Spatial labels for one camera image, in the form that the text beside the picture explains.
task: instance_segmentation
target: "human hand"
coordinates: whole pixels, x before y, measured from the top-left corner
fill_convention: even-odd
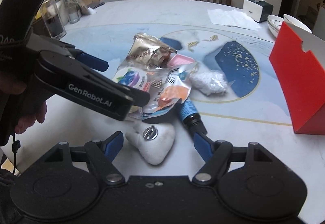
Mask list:
[[[26,89],[26,84],[11,74],[0,72],[0,90],[6,94],[19,95]],[[31,115],[21,117],[18,124],[15,126],[15,133],[21,134],[26,131],[27,128],[34,125],[37,120],[39,123],[43,123],[45,120],[45,114],[47,111],[46,103],[44,102],[40,109]]]

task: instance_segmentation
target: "snack bag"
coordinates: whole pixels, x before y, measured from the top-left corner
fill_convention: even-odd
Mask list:
[[[196,62],[172,68],[165,82],[160,80],[150,87],[150,101],[142,108],[142,119],[161,116],[178,102],[184,103],[191,92],[190,73]]]

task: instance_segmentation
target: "marble table surface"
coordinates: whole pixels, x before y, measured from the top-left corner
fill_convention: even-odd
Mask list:
[[[261,23],[262,28],[259,31],[214,25],[208,17],[208,9],[234,8],[189,0],[130,0],[105,3],[96,9],[96,14],[82,17],[79,22],[67,25],[67,35],[62,40],[108,60],[110,72],[104,73],[107,77],[112,76],[120,63],[120,59],[115,59],[109,48],[113,45],[115,50],[120,49],[121,54],[126,56],[124,53],[131,47],[134,33],[140,31],[157,37],[173,36],[174,32],[182,30],[200,34],[216,32],[236,38],[244,46],[246,43],[247,50],[255,58],[265,49],[264,56],[267,58],[275,39],[265,22]],[[267,69],[267,66],[263,65],[260,65],[260,68],[264,71],[261,72],[262,80],[270,80],[278,95],[274,101],[267,100],[265,107],[262,103],[266,100],[259,101],[259,96],[263,96],[259,90],[240,101],[214,105],[200,100],[194,103],[202,113],[202,120],[211,139],[227,140],[234,146],[247,146],[250,141],[259,142],[298,174],[308,187],[308,197],[299,216],[306,223],[318,224],[325,219],[325,136],[294,134],[273,69]],[[259,87],[263,88],[263,85],[266,89],[268,84],[261,81]],[[17,168],[20,172],[59,141],[67,141],[71,146],[80,146],[93,139],[104,140],[117,130],[125,133],[130,126],[128,122],[115,121],[57,95],[51,97],[47,104],[48,113],[44,124],[37,123],[22,135],[16,136],[22,144],[17,154]],[[246,107],[250,118],[247,118],[245,113],[236,113],[236,106],[239,104],[241,108]],[[209,106],[214,108],[211,111],[217,113],[220,109],[222,113],[207,113],[209,111],[205,111],[205,108],[208,109]],[[123,149],[113,163],[126,178],[130,175],[188,175],[192,178],[202,167],[203,160],[175,115],[167,115],[164,121],[172,123],[177,132],[175,143],[165,161],[158,166],[147,164],[138,151],[125,140]],[[11,142],[2,149],[12,161]],[[236,163],[231,169],[240,166],[242,163]]]

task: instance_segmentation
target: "red paper box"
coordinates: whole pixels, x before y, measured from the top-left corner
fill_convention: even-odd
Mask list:
[[[270,61],[295,133],[325,135],[325,41],[284,22]]]

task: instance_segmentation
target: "dining table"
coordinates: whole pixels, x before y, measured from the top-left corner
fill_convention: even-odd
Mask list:
[[[206,96],[192,88],[190,94],[207,136],[213,141],[229,141],[233,146],[247,147],[249,142],[264,146],[305,182],[308,195],[299,214],[301,220],[321,223],[325,220],[325,136],[294,133],[281,86],[269,62],[275,37],[267,22],[260,23],[257,30],[212,24],[207,12],[212,9],[241,11],[192,0],[109,2],[96,8],[95,14],[67,24],[67,34],[61,40],[106,60],[109,68],[103,75],[108,78],[113,78],[134,35],[140,32],[177,40],[182,46],[178,52],[196,59],[200,67],[221,68],[229,82],[229,93]],[[132,126],[130,121],[114,120],[58,95],[49,98],[47,106],[43,124],[35,123],[16,135],[21,142],[17,153],[17,169],[21,173],[58,142],[83,146],[91,140],[104,140],[115,131],[125,134]],[[148,164],[124,139],[113,164],[126,179],[130,175],[188,175],[192,179],[204,165],[176,111],[172,109],[161,121],[171,123],[176,131],[165,160],[156,166]],[[13,162],[11,144],[12,138],[2,150]],[[234,162],[230,170],[243,164]],[[87,169],[81,162],[74,165]]]

